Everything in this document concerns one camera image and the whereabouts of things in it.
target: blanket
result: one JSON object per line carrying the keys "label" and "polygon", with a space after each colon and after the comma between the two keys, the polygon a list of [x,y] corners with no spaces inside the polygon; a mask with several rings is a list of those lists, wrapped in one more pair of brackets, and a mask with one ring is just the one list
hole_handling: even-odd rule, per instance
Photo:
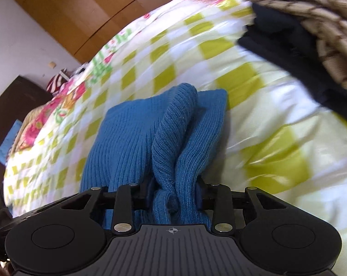
{"label": "blanket", "polygon": [[34,145],[9,158],[3,187],[14,216],[79,192],[109,109],[187,82],[227,91],[204,181],[232,191],[253,185],[328,221],[343,240],[334,272],[347,276],[347,122],[288,72],[237,45],[253,19],[246,0],[173,0],[108,41]]}
{"label": "blanket", "polygon": [[347,0],[250,0],[302,17],[302,25],[318,37],[320,61],[347,89]]}
{"label": "blanket", "polygon": [[224,90],[197,92],[183,83],[161,95],[113,107],[87,158],[81,191],[108,186],[114,192],[153,172],[160,186],[153,201],[154,218],[145,219],[139,211],[138,221],[209,226],[209,218],[196,208],[195,184],[215,155],[226,100]]}

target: bed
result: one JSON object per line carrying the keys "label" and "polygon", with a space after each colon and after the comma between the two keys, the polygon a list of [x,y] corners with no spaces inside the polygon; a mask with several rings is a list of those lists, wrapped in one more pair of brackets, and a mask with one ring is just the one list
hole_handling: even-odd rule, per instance
{"label": "bed", "polygon": [[173,0],[119,32],[53,99],[32,146],[9,158],[4,197],[14,215],[79,191],[111,107],[182,82],[224,88],[225,129],[204,180],[257,186],[331,223],[343,240],[334,272],[347,276],[347,122],[236,44],[253,18],[245,0]]}

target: round pad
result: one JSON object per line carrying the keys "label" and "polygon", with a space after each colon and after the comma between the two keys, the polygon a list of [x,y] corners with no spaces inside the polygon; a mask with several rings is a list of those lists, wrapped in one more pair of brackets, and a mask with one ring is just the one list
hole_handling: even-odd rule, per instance
{"label": "round pad", "polygon": [[54,209],[30,217],[7,235],[7,255],[32,275],[63,275],[95,260],[106,245],[103,228],[82,210]]}
{"label": "round pad", "polygon": [[279,275],[331,268],[342,246],[333,226],[299,209],[265,211],[242,230],[240,244],[254,264]]}
{"label": "round pad", "polygon": [[315,239],[312,230],[298,224],[284,224],[278,226],[273,230],[272,236],[281,246],[293,249],[305,248],[312,244]]}
{"label": "round pad", "polygon": [[75,236],[73,230],[64,225],[47,225],[37,229],[32,235],[33,243],[44,249],[61,248],[69,244]]}

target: blue knit sweater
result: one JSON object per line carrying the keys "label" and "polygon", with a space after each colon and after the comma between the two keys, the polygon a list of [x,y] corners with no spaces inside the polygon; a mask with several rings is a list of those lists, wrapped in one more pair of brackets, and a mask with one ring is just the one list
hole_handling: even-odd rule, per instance
{"label": "blue knit sweater", "polygon": [[[160,188],[151,213],[135,223],[210,225],[195,206],[195,183],[215,153],[226,110],[225,90],[197,92],[183,83],[159,96],[111,108],[87,158],[81,191],[139,182],[153,172]],[[106,213],[110,228],[112,211]]]}

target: blue pillow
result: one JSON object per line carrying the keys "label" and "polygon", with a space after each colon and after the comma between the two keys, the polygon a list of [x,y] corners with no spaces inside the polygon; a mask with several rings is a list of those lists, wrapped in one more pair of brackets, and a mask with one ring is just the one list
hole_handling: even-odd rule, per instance
{"label": "blue pillow", "polygon": [[22,122],[16,120],[0,146],[0,162],[3,165],[6,165],[7,155],[15,141],[17,133],[20,131],[21,125]]}

